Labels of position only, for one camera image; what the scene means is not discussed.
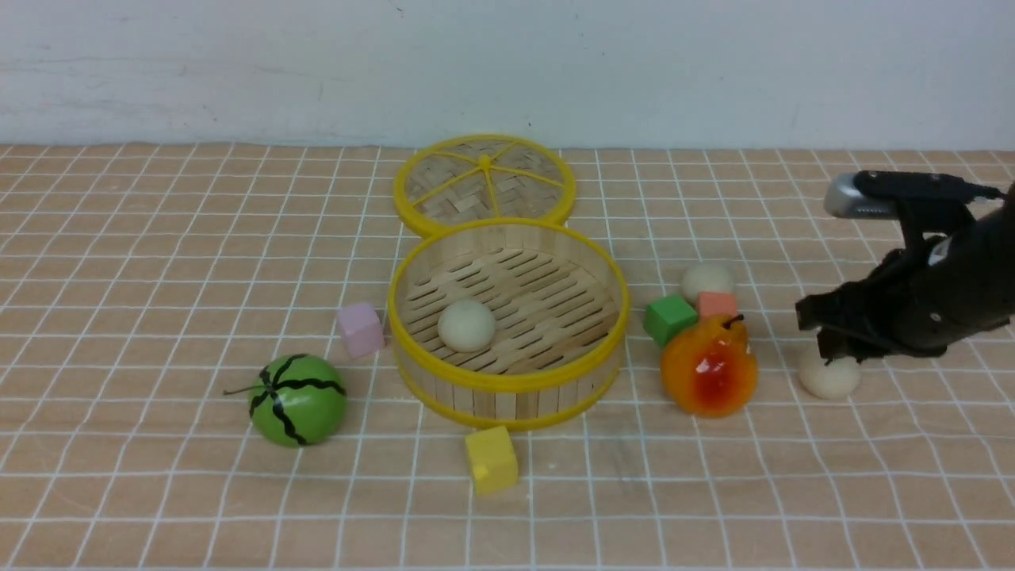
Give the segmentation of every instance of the pink cube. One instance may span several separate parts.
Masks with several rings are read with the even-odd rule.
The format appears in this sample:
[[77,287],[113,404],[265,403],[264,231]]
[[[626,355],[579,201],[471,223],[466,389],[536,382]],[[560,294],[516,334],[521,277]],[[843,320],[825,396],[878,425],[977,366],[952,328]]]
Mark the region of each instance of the pink cube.
[[698,317],[704,319],[713,315],[728,315],[736,317],[737,299],[733,294],[723,292],[701,292],[697,299]]
[[368,303],[339,309],[338,329],[342,332],[342,343],[351,359],[384,349],[381,319]]

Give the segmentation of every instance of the yellow rim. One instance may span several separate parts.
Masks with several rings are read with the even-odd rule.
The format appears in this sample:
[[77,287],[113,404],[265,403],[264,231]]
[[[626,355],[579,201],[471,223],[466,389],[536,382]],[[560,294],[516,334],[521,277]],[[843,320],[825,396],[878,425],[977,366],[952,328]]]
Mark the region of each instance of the yellow rim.
[[402,380],[405,381],[405,385],[409,387],[409,390],[423,404],[424,407],[433,411],[437,415],[465,425],[467,427],[472,427],[476,429],[488,429],[493,427],[502,426],[510,431],[532,431],[544,428],[549,428],[554,425],[559,425],[565,421],[569,421],[574,417],[578,417],[582,413],[585,413],[592,408],[593,405],[599,402],[600,399],[606,395],[606,391],[610,390],[613,386],[613,382],[617,379],[617,375],[620,373],[620,365],[617,365],[613,369],[613,372],[606,378],[603,382],[603,386],[597,388],[593,394],[585,401],[579,403],[574,407],[561,411],[559,413],[554,413],[553,415],[547,415],[545,417],[540,417],[538,419],[530,419],[527,421],[509,420],[509,419],[484,419],[482,417],[473,417],[472,415],[466,415],[465,413],[459,413],[453,409],[449,409],[444,405],[437,403],[430,396],[423,392],[423,389],[416,384],[412,377],[402,368],[402,363],[399,361],[398,356],[395,357],[395,362],[398,364],[398,373],[402,376]]
[[[416,259],[416,256],[437,240],[454,235],[460,231],[494,224],[533,225],[565,233],[570,237],[582,241],[589,247],[592,247],[593,251],[603,258],[607,264],[609,264],[614,277],[620,283],[620,315],[617,317],[617,323],[613,326],[613,329],[610,330],[610,333],[607,334],[606,338],[603,339],[602,343],[597,345],[595,349],[590,351],[584,357],[572,361],[567,365],[550,369],[548,371],[526,373],[522,375],[490,375],[486,373],[468,371],[466,369],[455,367],[450,363],[446,363],[445,361],[430,355],[429,352],[420,347],[419,344],[417,344],[415,340],[409,336],[409,332],[405,329],[401,317],[398,315],[398,304],[396,303],[398,282],[402,279],[405,269],[409,267],[414,259]],[[402,260],[402,263],[399,264],[398,270],[395,271],[395,277],[392,279],[391,288],[388,290],[388,316],[389,323],[391,324],[392,336],[402,347],[405,353],[413,361],[422,366],[423,369],[426,369],[430,373],[450,383],[489,392],[531,392],[544,390],[570,382],[589,371],[594,370],[596,367],[605,362],[610,357],[610,354],[613,353],[613,350],[620,345],[621,341],[623,341],[629,313],[630,296],[627,292],[627,283],[624,281],[624,276],[620,271],[620,267],[615,261],[613,261],[613,258],[611,258],[605,249],[603,249],[595,241],[572,229],[531,218],[487,218],[484,220],[474,220],[462,225],[457,225],[444,233],[431,235],[423,239],[412,249],[412,252],[409,253],[408,256],[406,256],[404,260]]]
[[[496,141],[512,143],[509,147],[501,149],[500,150],[501,153],[504,150],[507,150],[507,148],[511,148],[512,146],[519,145],[519,146],[528,146],[546,155],[546,157],[549,158],[556,165],[557,169],[560,170],[560,176],[562,179],[560,182],[551,181],[549,179],[545,179],[543,176],[534,174],[532,172],[525,172],[521,170],[515,171],[514,169],[504,166],[493,166],[493,169],[515,171],[515,173],[522,173],[528,176],[532,176],[541,182],[550,184],[552,186],[559,187],[560,200],[549,212],[546,213],[545,216],[538,219],[554,223],[557,225],[564,223],[564,221],[567,219],[567,216],[570,215],[571,208],[573,208],[574,206],[574,197],[577,195],[574,173],[571,172],[570,166],[568,166],[567,163],[564,162],[564,160],[560,158],[558,154],[554,153],[552,150],[546,148],[545,146],[537,142],[533,142],[519,137],[512,137],[509,135],[481,134],[481,135],[469,135],[465,137],[458,137],[454,139],[448,139],[446,141],[441,141],[415,153],[408,160],[406,160],[404,164],[402,164],[402,167],[399,168],[398,173],[395,175],[395,183],[394,183],[395,209],[398,211],[399,217],[402,218],[402,221],[405,222],[405,225],[409,229],[414,231],[420,237],[428,237],[430,235],[443,233],[444,231],[448,230],[451,227],[447,224],[443,224],[436,220],[430,219],[420,214],[419,211],[416,210],[415,203],[413,201],[410,201],[409,197],[405,194],[405,182],[409,177],[409,172],[411,172],[412,169],[416,167],[416,164],[418,164],[420,160],[426,158],[427,156],[433,154],[438,154],[443,156],[457,156],[455,153],[447,152],[444,151],[443,149],[474,140],[496,140]],[[475,162],[474,160],[468,157],[461,157],[461,158],[465,158],[469,162]],[[472,170],[469,170],[465,174],[461,174],[456,179],[452,179],[451,181],[445,182],[441,186],[434,188],[429,193],[427,193],[427,195],[424,196],[423,198],[428,198],[429,196],[435,194],[439,190],[443,190],[447,186],[451,185],[458,179],[464,177],[467,174],[474,174],[478,171],[484,171],[484,170],[477,164],[476,168],[473,168]],[[497,216],[499,215],[499,210],[497,208],[497,201],[492,196],[493,186],[490,180],[490,174],[488,171],[484,172],[486,175],[486,184],[491,194],[493,215]]]

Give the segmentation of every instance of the toy watermelon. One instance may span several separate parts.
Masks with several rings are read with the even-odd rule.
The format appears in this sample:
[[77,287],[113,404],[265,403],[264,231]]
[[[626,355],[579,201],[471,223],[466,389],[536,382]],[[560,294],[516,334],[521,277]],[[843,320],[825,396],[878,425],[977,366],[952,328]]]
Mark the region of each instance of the toy watermelon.
[[251,391],[254,428],[287,447],[324,441],[345,417],[345,383],[326,360],[299,354],[280,357],[261,370],[261,383],[224,395]]

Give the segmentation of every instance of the black stripe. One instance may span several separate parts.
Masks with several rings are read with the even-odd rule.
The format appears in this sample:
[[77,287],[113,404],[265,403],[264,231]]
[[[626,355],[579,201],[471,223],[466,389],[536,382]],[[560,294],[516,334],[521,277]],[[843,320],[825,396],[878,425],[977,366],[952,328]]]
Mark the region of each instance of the black stripe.
[[261,382],[264,384],[264,392],[262,392],[261,395],[259,395],[259,396],[255,397],[253,400],[251,400],[251,410],[249,411],[249,415],[250,415],[251,418],[254,418],[254,411],[258,407],[260,407],[261,404],[264,403],[265,400],[268,399],[268,397],[270,397],[271,394],[272,394],[272,389],[271,389],[271,375],[268,374],[268,368],[265,367],[264,369],[261,369],[261,373],[258,374],[258,377],[261,379]]
[[304,357],[307,357],[307,354],[300,353],[299,355],[293,355],[288,359],[286,359],[285,363],[283,363],[282,366],[278,368],[278,371],[275,371],[275,378],[271,380],[271,384],[273,386],[278,386],[278,380],[282,378],[282,374],[288,371],[289,367],[292,367],[292,363],[294,361],[296,361],[297,359],[302,359]]
[[254,418],[254,411],[257,410],[257,408],[260,407],[265,401],[267,401],[269,397],[271,397],[271,390],[265,390],[261,395],[251,400],[250,416],[252,419]]
[[343,387],[342,385],[338,384],[335,381],[322,381],[321,379],[286,379],[275,385],[276,389],[279,388],[298,389],[303,387],[314,387],[320,389],[330,388],[338,392],[338,395],[346,397],[345,387]]
[[275,414],[276,419],[282,421],[282,426],[285,428],[285,436],[295,440],[296,444],[300,446],[307,446],[307,439],[296,434],[296,427],[285,416],[285,409],[282,407],[282,402],[278,400],[277,396],[272,396],[271,412]]

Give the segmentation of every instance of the bamboo steamer basket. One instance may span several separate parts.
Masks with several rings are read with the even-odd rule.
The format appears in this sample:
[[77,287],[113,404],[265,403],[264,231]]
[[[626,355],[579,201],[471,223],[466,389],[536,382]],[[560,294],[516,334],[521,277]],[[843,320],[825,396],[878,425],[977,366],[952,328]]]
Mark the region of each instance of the bamboo steamer basket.
[[496,217],[563,224],[576,182],[559,155],[530,140],[480,134],[433,144],[395,176],[395,209],[420,237]]
[[[471,298],[496,318],[491,346],[462,354],[437,337],[441,312]],[[630,299],[601,246],[545,220],[488,218],[419,243],[388,296],[394,355],[426,407],[474,428],[549,427],[592,407],[624,355]]]

